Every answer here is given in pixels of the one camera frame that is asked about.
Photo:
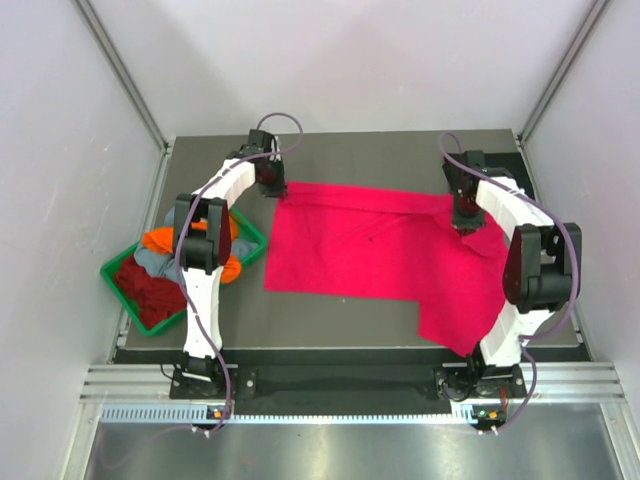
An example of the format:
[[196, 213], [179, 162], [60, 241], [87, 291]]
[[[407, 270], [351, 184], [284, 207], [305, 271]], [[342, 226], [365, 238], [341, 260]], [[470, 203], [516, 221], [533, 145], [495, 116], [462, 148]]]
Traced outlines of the pink t-shirt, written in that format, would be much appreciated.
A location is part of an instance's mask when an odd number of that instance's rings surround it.
[[504, 305], [507, 246], [493, 219], [460, 235], [451, 216], [449, 194], [292, 182], [276, 206], [264, 286], [414, 301], [420, 336], [469, 355]]

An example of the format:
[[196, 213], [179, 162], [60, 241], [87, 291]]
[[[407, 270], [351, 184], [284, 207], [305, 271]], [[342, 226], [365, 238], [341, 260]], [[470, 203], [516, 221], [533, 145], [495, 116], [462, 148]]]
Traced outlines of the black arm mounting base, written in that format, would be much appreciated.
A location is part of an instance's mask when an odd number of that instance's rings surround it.
[[360, 403], [407, 397], [419, 402], [476, 398], [519, 399], [522, 370], [488, 366], [473, 353], [461, 357], [443, 348], [231, 350], [222, 366], [211, 357], [186, 353], [168, 360], [173, 398], [221, 398], [236, 403]]

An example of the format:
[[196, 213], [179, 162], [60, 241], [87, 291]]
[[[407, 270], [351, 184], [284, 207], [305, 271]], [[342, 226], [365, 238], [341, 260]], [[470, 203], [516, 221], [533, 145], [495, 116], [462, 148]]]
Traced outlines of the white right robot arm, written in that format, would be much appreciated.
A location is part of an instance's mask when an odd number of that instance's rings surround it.
[[547, 319], [557, 311], [570, 317], [580, 291], [582, 231], [544, 210], [481, 150], [444, 154], [443, 170], [454, 230], [470, 236], [494, 221], [508, 242], [504, 305], [467, 357], [468, 387], [487, 396], [516, 383], [523, 349]]

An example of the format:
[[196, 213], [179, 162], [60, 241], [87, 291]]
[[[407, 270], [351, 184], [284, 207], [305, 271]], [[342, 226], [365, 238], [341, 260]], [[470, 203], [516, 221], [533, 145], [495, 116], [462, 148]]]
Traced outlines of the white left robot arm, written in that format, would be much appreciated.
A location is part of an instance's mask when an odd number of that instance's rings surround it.
[[278, 137], [260, 129], [252, 129], [247, 142], [227, 156], [205, 185], [179, 195], [174, 206], [173, 255], [187, 315], [180, 374], [209, 397], [220, 394], [227, 382], [219, 303], [233, 243], [230, 210], [255, 185], [265, 197], [287, 193]]

